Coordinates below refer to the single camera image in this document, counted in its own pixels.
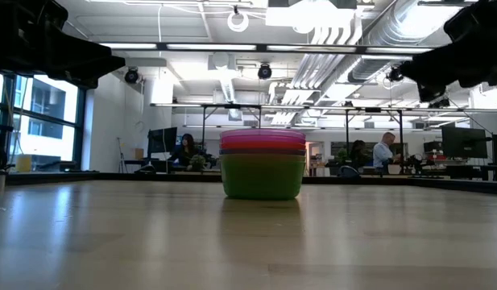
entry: plastic bowl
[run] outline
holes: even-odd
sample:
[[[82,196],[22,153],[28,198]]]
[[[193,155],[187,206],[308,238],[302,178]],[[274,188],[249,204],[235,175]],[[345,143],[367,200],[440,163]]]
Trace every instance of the plastic bowl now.
[[[287,143],[287,142],[238,142],[238,143],[222,143],[220,149],[256,149],[256,148],[274,148],[274,149],[292,149],[305,150],[305,144]]]
[[[222,138],[222,143],[243,143],[243,142],[285,142],[305,144],[305,139],[288,136],[271,136],[271,135],[239,135]]]
[[[245,136],[245,135],[270,135],[270,136],[283,136],[283,137],[294,137],[298,139],[305,140],[305,134],[300,133],[295,130],[289,129],[241,129],[241,130],[229,130],[222,132],[220,134],[221,139],[232,136]]]
[[[300,192],[305,156],[222,155],[223,188],[228,197],[290,200]]]
[[[305,150],[292,149],[273,149],[273,148],[255,148],[255,149],[221,149],[220,155],[229,154],[277,154],[277,155],[298,155],[305,156]]]

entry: table surface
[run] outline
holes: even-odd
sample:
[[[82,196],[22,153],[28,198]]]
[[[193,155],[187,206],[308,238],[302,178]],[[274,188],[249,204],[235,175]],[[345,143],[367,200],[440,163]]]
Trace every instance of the table surface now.
[[[497,196],[86,181],[0,196],[0,289],[497,289]]]

